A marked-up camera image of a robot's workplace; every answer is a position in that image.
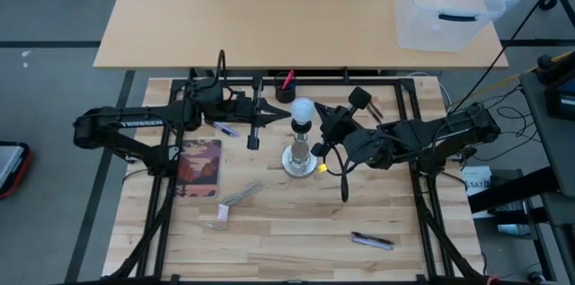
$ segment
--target table lamp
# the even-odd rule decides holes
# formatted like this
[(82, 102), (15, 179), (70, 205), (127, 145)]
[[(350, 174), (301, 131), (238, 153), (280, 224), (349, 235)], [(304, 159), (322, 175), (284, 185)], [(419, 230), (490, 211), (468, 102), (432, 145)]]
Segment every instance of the table lamp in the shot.
[(293, 178), (306, 178), (314, 173), (317, 158), (310, 152), (307, 132), (312, 128), (314, 103), (307, 98), (298, 98), (291, 105), (291, 128), (294, 142), (287, 146), (281, 157), (286, 173)]

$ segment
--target gray floor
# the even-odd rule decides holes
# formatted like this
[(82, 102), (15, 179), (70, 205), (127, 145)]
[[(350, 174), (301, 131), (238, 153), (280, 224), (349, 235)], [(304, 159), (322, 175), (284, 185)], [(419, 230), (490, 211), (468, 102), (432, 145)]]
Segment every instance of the gray floor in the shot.
[[(99, 40), (115, 0), (0, 0), (0, 40)], [(502, 39), (508, 39), (536, 0), (523, 0), (497, 22)], [(537, 11), (520, 39), (572, 39), (575, 29), (561, 7)], [(562, 54), (570, 48), (512, 48), (507, 52), (511, 68), (494, 72), (483, 86), (528, 70), (539, 55)], [(0, 49), (0, 140), (28, 143), (35, 152), (34, 164), (16, 196), (0, 202), (0, 275), (5, 284), (50, 284), (64, 279), (78, 234), (101, 151), (81, 150), (72, 145), (72, 122), (83, 111), (113, 105), (123, 78), (120, 71), (94, 70), (96, 49)], [(443, 72), (441, 82), (454, 100), (464, 96), (482, 72)], [(181, 71), (138, 72), (128, 104), (142, 101), (150, 76), (182, 76)], [(505, 88), (482, 95), (502, 94)], [(528, 112), (520, 94), (502, 105)], [(518, 120), (499, 116), (503, 130), (517, 130)], [(522, 138), (505, 135), (496, 143), (482, 146), (478, 156), (495, 156)], [(484, 165), (470, 161), (469, 165)], [(526, 173), (545, 165), (540, 144), (528, 143), (490, 161), (492, 168), (524, 167)], [(84, 261), (81, 279), (100, 275), (110, 239), (125, 164), (114, 160), (98, 212), (96, 226)], [(490, 221), (476, 223), (482, 249), (488, 257), (488, 272), (513, 275), (507, 280), (524, 280), (537, 266), (531, 242), (497, 233)], [(559, 271), (562, 281), (564, 275)]]

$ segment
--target wooden tabletop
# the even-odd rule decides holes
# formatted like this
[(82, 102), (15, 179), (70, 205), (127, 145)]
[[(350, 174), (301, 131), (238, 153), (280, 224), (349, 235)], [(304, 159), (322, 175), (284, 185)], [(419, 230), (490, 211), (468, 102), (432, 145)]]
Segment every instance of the wooden tabletop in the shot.
[[(394, 0), (117, 0), (95, 67), (483, 69), (493, 25), (459, 53), (401, 49)], [(505, 68), (505, 57), (496, 68)]]
[[(424, 120), (444, 116), (438, 80), (414, 79)], [(165, 105), (171, 83), (171, 79), (151, 79), (144, 105)], [(299, 86), (297, 93), (336, 106), (347, 105), (352, 89), (353, 86)], [(384, 114), (385, 122), (399, 120), (391, 86), (365, 89), (373, 94), (374, 104)], [(263, 95), (272, 105), (288, 109), (288, 105), (274, 99), (272, 88), (266, 87)], [(376, 125), (366, 111), (358, 111), (354, 118), (365, 127)], [(311, 143), (320, 140), (317, 114), (313, 124), (309, 133)], [(245, 147), (249, 127), (231, 126), (239, 131), (240, 138), (230, 138), (206, 125), (184, 137), (222, 140), (219, 194), (215, 199), (175, 198), (164, 262), (165, 279), (178, 273), (184, 280), (205, 281), (414, 281), (415, 274), (426, 273), (407, 165), (393, 165), (388, 171), (358, 166), (349, 175), (349, 201), (342, 203), (339, 177), (315, 173), (297, 180), (283, 171), (281, 154), (293, 141), (290, 120), (280, 120), (261, 129), (259, 151)], [(137, 140), (148, 145), (159, 144), (160, 137), (159, 128), (138, 129), (136, 134)], [(337, 169), (330, 156), (328, 165)], [(143, 164), (129, 165), (128, 174), (142, 168)], [(460, 176), (454, 165), (447, 170)], [(141, 237), (152, 180), (141, 173), (130, 176), (124, 183), (104, 275), (119, 267)], [(230, 209), (228, 229), (208, 228), (208, 223), (216, 220), (217, 204), (254, 181), (260, 181), (263, 190)], [(438, 195), (447, 234), (480, 271), (481, 249), (464, 186), (440, 175)], [(348, 239), (351, 231), (380, 235), (394, 241), (396, 247), (386, 251), (351, 243)], [(432, 244), (438, 270), (442, 272), (434, 236)], [(151, 254), (148, 272), (154, 258)]]

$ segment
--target black cup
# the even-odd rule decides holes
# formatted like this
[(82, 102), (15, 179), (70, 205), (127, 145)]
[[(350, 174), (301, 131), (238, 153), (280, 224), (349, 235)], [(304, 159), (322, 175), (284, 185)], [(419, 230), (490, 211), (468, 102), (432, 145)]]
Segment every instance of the black cup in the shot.
[(282, 103), (293, 102), (296, 99), (296, 77), (293, 76), (285, 90), (281, 89), (289, 72), (281, 72), (273, 77), (273, 86), (276, 89), (276, 100)]

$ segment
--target silver lamp base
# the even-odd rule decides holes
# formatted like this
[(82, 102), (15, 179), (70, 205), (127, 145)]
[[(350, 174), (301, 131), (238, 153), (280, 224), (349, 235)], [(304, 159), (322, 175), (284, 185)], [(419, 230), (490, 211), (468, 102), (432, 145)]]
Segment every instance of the silver lamp base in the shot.
[(291, 146), (287, 146), (286, 150), (284, 150), (284, 154), (281, 156), (281, 163), (289, 176), (293, 178), (306, 178), (314, 173), (317, 158), (309, 154), (304, 162), (299, 163), (292, 157)]

